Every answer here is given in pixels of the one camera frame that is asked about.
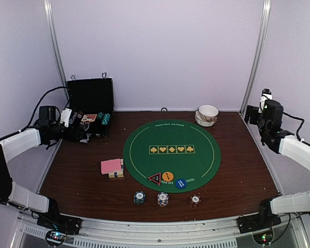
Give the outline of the orange round blind button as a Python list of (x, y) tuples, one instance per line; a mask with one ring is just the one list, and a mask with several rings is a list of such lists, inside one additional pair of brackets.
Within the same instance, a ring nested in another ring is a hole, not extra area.
[(174, 179), (174, 174), (172, 172), (164, 172), (162, 174), (162, 179), (166, 182), (171, 182)]

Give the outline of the red black triangular button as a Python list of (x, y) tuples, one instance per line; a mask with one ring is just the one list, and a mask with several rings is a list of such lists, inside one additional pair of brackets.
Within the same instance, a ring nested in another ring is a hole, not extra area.
[(157, 185), (161, 185), (162, 173), (158, 172), (154, 175), (149, 176), (147, 179)]

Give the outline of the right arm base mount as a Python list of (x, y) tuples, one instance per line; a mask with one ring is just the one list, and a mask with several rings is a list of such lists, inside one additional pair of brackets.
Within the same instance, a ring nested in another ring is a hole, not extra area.
[(259, 213), (237, 218), (237, 225), (241, 234), (270, 229), (281, 223), (278, 215), (262, 216)]

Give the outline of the brown red chip stack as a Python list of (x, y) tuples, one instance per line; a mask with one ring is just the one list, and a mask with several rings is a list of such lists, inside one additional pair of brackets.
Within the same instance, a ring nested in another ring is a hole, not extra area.
[(200, 203), (201, 203), (201, 197), (198, 196), (198, 195), (192, 195), (192, 196), (190, 197), (189, 203), (190, 203), (190, 206), (191, 206), (191, 207), (197, 207), (197, 206), (199, 206)]

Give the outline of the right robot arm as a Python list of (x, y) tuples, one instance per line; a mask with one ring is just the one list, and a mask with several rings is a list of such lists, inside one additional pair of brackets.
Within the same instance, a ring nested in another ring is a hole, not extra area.
[[(295, 133), (282, 129), (284, 115), (301, 122)], [(271, 90), (262, 90), (258, 107), (247, 106), (245, 121), (257, 126), (262, 145), (310, 172), (310, 144), (299, 135), (304, 119), (285, 113), (283, 106), (273, 99)], [(310, 191), (263, 200), (254, 222), (259, 228), (265, 228), (275, 215), (289, 213), (310, 214)]]

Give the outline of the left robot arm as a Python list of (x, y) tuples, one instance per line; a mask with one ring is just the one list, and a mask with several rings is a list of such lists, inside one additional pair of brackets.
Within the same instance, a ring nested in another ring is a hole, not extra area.
[(82, 125), (84, 113), (65, 108), (60, 113), (54, 106), (42, 106), (38, 119), (23, 129), (0, 138), (0, 204), (44, 214), (44, 221), (52, 229), (60, 229), (64, 218), (58, 203), (34, 191), (32, 173), (40, 175), (44, 156), (39, 149), (47, 149), (61, 140), (82, 143), (88, 140)]

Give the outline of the blue round blind button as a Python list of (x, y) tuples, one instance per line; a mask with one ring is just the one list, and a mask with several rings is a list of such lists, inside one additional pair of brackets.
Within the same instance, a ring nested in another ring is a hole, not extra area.
[(175, 182), (175, 186), (178, 189), (184, 189), (187, 187), (187, 181), (185, 179), (177, 179)]

